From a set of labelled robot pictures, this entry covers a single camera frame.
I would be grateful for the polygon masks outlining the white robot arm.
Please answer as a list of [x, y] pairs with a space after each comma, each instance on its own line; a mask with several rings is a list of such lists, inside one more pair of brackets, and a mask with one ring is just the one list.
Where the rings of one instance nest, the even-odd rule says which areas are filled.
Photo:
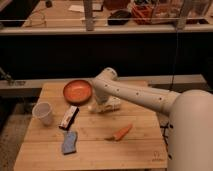
[[121, 83], [110, 67], [92, 85], [98, 104], [112, 95], [169, 117], [167, 171], [213, 171], [213, 94]]

